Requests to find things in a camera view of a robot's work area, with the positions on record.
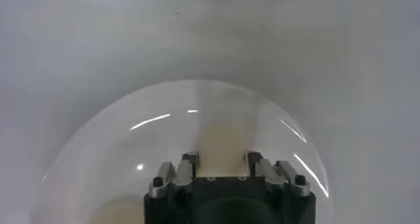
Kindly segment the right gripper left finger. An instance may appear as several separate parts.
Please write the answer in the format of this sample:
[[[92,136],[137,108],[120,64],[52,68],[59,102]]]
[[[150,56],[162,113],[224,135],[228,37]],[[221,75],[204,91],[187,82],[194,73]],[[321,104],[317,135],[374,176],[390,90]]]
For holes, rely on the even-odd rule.
[[[196,151],[182,155],[177,167],[171,162],[163,162],[149,185],[150,198],[165,198],[178,191],[188,192],[199,167]]]

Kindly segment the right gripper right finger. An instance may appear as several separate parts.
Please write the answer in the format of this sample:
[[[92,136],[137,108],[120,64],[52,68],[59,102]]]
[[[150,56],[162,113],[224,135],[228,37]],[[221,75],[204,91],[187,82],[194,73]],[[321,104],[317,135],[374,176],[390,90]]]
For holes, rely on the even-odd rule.
[[[298,174],[289,162],[278,160],[271,164],[270,160],[255,151],[247,151],[244,159],[248,176],[264,177],[268,192],[285,190],[298,197],[310,195],[310,184],[306,177]]]

